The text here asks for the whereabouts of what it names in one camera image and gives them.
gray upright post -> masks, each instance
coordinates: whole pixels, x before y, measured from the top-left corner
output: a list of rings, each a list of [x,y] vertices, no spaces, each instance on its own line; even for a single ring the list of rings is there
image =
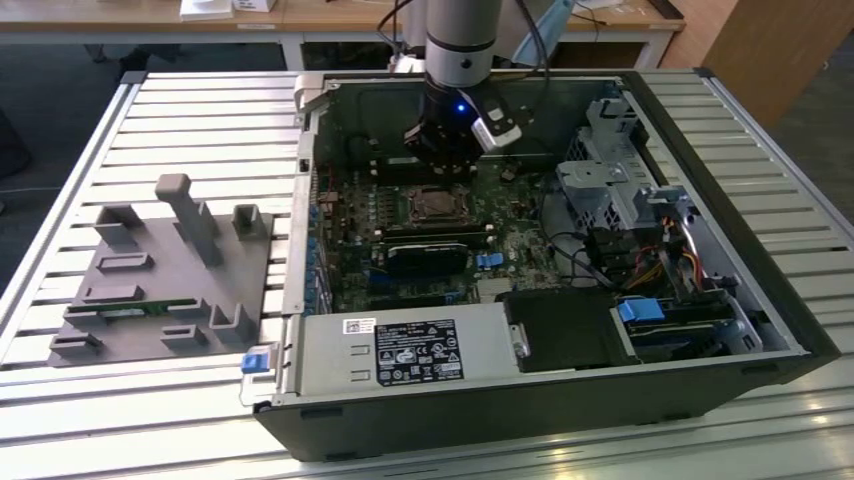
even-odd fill
[[[223,263],[223,254],[214,243],[214,232],[202,218],[199,206],[190,196],[191,183],[190,177],[183,173],[161,175],[155,195],[173,207],[185,238],[190,239],[199,258],[210,268]]]

wooden cabinet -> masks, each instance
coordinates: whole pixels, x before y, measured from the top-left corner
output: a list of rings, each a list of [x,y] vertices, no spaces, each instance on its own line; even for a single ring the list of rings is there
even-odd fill
[[[768,128],[854,28],[852,0],[672,0],[685,14],[664,68],[708,67]]]

blue connector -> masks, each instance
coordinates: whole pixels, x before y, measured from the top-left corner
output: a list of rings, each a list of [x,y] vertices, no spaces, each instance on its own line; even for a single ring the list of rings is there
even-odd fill
[[[630,298],[617,306],[624,322],[656,322],[665,320],[665,312],[656,298]]]
[[[498,252],[489,255],[478,255],[476,257],[476,263],[478,265],[478,268],[498,267],[502,263],[505,263],[505,254]]]
[[[243,355],[241,371],[245,374],[270,371],[270,353],[247,353]]]

wooden desk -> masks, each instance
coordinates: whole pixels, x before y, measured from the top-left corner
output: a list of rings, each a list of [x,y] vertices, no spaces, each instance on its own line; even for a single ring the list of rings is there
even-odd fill
[[[279,0],[270,13],[235,12],[226,20],[182,22],[181,0],[0,0],[2,43],[251,43],[282,45],[291,70],[305,70],[307,42],[377,42],[391,2]],[[653,68],[685,22],[668,20],[648,0],[600,9],[605,24],[573,17],[562,42],[645,45],[636,66]]]
[[[182,22],[181,0],[0,0],[0,32],[234,32],[282,26],[285,1],[270,13]]]
[[[377,24],[394,2],[390,0],[287,0],[283,30],[289,44],[283,44],[289,68],[305,69],[302,44],[310,42],[375,42]],[[584,11],[580,15],[590,17]],[[656,68],[665,54],[673,34],[682,30],[682,20],[669,20],[648,0],[628,0],[618,7],[594,11],[597,25],[573,17],[561,42],[626,42],[645,45],[636,67]]]
[[[0,44],[281,43],[285,3],[182,22],[181,0],[0,0]]]

barcode sticker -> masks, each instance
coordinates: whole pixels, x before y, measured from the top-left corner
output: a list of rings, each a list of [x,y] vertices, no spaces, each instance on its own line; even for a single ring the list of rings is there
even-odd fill
[[[239,23],[241,30],[274,30],[277,26],[273,23]]]
[[[374,333],[375,325],[375,318],[346,318],[345,335],[354,335],[357,333]]]

